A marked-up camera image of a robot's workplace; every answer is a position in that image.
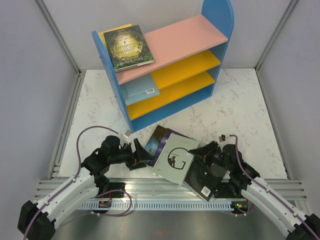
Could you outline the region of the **grey Great Gatsby book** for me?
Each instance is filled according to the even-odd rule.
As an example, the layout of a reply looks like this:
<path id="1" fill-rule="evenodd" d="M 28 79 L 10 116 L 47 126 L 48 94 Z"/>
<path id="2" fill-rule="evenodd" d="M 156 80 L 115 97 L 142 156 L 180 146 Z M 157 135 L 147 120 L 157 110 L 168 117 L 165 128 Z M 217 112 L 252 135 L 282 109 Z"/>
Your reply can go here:
<path id="1" fill-rule="evenodd" d="M 199 142 L 195 139 L 171 134 L 151 172 L 172 183 L 182 185 L 194 158 L 190 150 L 198 146 Z"/>

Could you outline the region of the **green Alice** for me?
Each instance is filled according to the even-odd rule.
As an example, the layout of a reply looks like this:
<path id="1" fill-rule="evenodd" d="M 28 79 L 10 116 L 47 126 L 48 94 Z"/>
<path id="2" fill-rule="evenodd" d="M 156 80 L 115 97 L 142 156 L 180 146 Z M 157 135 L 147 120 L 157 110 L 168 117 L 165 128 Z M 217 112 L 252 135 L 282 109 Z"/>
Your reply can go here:
<path id="1" fill-rule="evenodd" d="M 154 57 L 139 25 L 107 32 L 104 37 L 115 72 L 154 62 Z"/>

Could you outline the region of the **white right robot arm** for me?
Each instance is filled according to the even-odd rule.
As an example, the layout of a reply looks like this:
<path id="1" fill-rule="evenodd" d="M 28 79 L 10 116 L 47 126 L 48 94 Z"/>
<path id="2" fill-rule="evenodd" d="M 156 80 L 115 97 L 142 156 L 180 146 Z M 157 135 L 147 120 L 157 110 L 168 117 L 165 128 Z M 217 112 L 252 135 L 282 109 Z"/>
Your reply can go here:
<path id="1" fill-rule="evenodd" d="M 320 238 L 320 218 L 314 213 L 308 215 L 289 203 L 253 167 L 244 162 L 238 149 L 238 140 L 223 147 L 212 141 L 189 153 L 208 166 L 216 164 L 229 171 L 229 193 L 249 200 L 276 225 L 287 240 Z"/>

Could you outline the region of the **black book with barcode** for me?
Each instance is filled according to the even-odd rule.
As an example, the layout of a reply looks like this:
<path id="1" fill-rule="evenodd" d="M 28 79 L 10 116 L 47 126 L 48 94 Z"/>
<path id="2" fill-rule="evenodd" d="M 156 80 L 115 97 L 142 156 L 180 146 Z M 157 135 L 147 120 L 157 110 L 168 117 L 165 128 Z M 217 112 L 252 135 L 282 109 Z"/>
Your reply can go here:
<path id="1" fill-rule="evenodd" d="M 182 185 L 208 202 L 226 173 L 223 167 L 216 164 L 208 167 L 194 157 Z"/>

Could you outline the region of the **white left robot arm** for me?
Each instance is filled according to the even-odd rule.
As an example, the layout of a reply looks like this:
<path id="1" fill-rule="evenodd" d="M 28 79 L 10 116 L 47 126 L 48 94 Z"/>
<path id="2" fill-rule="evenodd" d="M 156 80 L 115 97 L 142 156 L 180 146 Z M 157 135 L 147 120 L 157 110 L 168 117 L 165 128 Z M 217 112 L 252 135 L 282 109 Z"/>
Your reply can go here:
<path id="1" fill-rule="evenodd" d="M 116 188 L 109 188 L 110 180 L 105 176 L 111 165 L 125 164 L 132 171 L 145 168 L 153 160 L 138 139 L 121 145 L 119 137 L 107 136 L 80 162 L 73 176 L 44 198 L 23 204 L 17 224 L 23 239 L 50 240 L 60 224 L 83 203 L 117 192 Z"/>

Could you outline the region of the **light blue Old Man book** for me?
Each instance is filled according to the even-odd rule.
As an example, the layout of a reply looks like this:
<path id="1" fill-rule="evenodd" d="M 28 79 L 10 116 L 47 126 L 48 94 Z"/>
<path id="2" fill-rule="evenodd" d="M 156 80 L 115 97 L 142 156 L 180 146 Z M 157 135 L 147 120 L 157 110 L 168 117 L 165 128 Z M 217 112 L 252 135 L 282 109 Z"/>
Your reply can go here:
<path id="1" fill-rule="evenodd" d="M 120 85 L 127 106 L 158 96 L 160 91 L 151 74 L 145 74 Z"/>

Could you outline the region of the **purple Robinson Crusoe book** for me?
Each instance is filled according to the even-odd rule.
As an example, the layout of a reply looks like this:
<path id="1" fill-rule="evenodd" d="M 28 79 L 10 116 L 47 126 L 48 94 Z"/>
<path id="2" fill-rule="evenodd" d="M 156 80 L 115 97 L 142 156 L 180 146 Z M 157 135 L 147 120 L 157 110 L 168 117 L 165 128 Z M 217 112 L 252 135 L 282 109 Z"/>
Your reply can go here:
<path id="1" fill-rule="evenodd" d="M 166 145 L 166 143 L 167 143 L 167 141 L 168 141 L 168 139 L 169 139 L 169 137 L 170 137 L 171 134 L 175 134 L 175 135 L 187 137 L 187 136 L 183 135 L 182 133 L 179 133 L 179 132 L 177 132 L 177 131 L 174 131 L 174 130 L 172 130 L 172 129 L 170 129 L 170 128 L 166 128 L 165 134 L 164 134 L 164 136 L 162 137 L 162 139 L 161 139 L 161 141 L 160 141 L 160 143 L 159 143 L 159 145 L 158 145 L 158 149 L 157 149 L 157 151 L 156 151 L 156 159 L 154 159 L 153 161 L 151 161 L 151 162 L 148 163 L 148 165 L 149 165 L 150 167 L 153 167 L 153 166 L 155 165 L 158 157 L 160 156 L 160 153 L 162 152 L 162 150 L 163 150 L 164 146 Z"/>

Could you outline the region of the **yellow book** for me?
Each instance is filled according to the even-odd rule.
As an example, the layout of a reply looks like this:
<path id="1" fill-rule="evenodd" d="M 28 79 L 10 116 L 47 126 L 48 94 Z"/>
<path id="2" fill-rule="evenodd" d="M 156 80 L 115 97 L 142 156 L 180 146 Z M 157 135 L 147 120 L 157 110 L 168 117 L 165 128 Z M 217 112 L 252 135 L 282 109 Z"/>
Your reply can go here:
<path id="1" fill-rule="evenodd" d="M 105 30 L 105 31 L 101 31 L 98 33 L 102 43 L 104 46 L 106 46 L 106 40 L 105 40 L 105 33 L 109 33 L 109 32 L 113 32 L 113 31 L 116 31 L 116 30 L 121 30 L 121 29 L 124 29 L 124 28 L 128 28 L 128 27 L 131 27 L 132 24 L 129 23 L 129 24 L 125 24 L 125 25 L 122 25 L 122 26 L 118 26 L 118 27 L 115 27 L 115 28 L 112 28 L 112 29 L 109 29 L 109 30 Z"/>

